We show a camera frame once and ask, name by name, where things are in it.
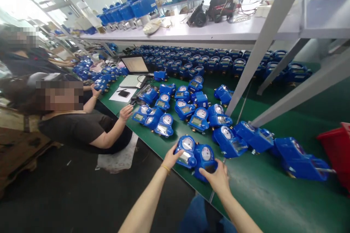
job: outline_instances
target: hand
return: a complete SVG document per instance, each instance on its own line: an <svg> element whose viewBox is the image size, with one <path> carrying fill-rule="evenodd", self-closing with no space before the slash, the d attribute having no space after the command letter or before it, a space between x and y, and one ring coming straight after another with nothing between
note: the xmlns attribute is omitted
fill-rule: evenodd
<svg viewBox="0 0 350 233"><path fill-rule="evenodd" d="M92 91L92 96L98 97L98 96L101 94L102 89L100 89L100 90L97 91L94 87L95 87L95 84L92 84L92 85L90 86L91 91Z"/></svg>
<svg viewBox="0 0 350 233"><path fill-rule="evenodd" d="M219 197L223 194L231 194L229 176L227 175L227 166L217 158L215 161L218 162L218 168L214 173L210 174L203 168L200 168L199 172L209 181L211 187L219 195Z"/></svg>
<svg viewBox="0 0 350 233"><path fill-rule="evenodd" d="M172 169L172 167L175 165L176 163L176 160L182 155L182 153L184 152L184 150L180 150L179 152L177 152L175 155L174 155L174 151L176 149L178 145L178 142L175 143L175 145L173 145L168 153L165 155L165 158L164 158L164 161L162 163L163 166L166 166L167 168L169 169Z"/></svg>
<svg viewBox="0 0 350 233"><path fill-rule="evenodd" d="M125 122L128 120L128 118L132 115L132 110L134 107L132 105L127 105L126 107L123 107L121 109L120 113L120 119L124 120Z"/></svg>

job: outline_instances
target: person's right hand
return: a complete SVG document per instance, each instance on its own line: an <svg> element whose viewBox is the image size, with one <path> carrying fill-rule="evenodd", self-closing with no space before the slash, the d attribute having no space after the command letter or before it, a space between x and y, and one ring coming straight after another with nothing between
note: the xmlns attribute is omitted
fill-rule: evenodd
<svg viewBox="0 0 350 233"><path fill-rule="evenodd" d="M219 196L227 193L231 194L227 166L217 158L215 161L218 162L218 168L214 173L210 174L203 168L200 168L199 172L209 181L211 187Z"/></svg>
<svg viewBox="0 0 350 233"><path fill-rule="evenodd" d="M125 122L128 120L128 118L132 115L132 110L134 107L132 105L127 105L126 107L123 107L121 109L120 113L120 118L124 120Z"/></svg>

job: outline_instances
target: laptop screen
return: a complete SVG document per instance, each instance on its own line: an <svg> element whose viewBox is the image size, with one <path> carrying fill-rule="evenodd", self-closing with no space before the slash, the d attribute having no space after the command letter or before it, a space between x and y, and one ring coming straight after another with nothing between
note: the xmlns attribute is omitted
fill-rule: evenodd
<svg viewBox="0 0 350 233"><path fill-rule="evenodd" d="M147 66L142 56L121 57L124 65L129 70L130 74L144 74L148 73Z"/></svg>

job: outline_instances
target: smartphone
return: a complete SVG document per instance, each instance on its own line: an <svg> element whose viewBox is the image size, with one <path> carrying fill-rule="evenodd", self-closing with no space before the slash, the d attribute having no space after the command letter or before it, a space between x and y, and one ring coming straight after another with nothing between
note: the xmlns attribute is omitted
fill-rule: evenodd
<svg viewBox="0 0 350 233"><path fill-rule="evenodd" d="M122 96L122 97L128 97L128 95L130 95L130 92L122 90L122 91L119 92L118 95Z"/></svg>

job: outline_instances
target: person's left hand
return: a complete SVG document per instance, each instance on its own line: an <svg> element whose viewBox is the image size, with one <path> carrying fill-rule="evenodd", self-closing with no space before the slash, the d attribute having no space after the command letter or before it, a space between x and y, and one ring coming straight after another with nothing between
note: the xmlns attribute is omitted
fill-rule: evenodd
<svg viewBox="0 0 350 233"><path fill-rule="evenodd" d="M102 89L100 89L100 90L96 90L94 87L95 87L95 84L92 84L91 86L91 91L92 91L92 96L95 96L95 97L98 97L100 94L101 94L101 92L102 92Z"/></svg>
<svg viewBox="0 0 350 233"><path fill-rule="evenodd" d="M177 152L176 154L174 154L174 151L175 151L175 149L176 149L176 147L177 147L177 145L178 145L178 142L179 142L179 141L177 141L177 142L175 143L175 145L173 145L173 146L169 149L169 151L168 151L168 153L165 155L164 161L163 161L163 163L162 163L163 166L166 166L166 167L169 168L169 169L172 169L172 167L173 167L173 166L175 165L175 163L176 163L176 160L182 155L183 152L185 152L185 151L182 149L182 150L180 150L179 152Z"/></svg>

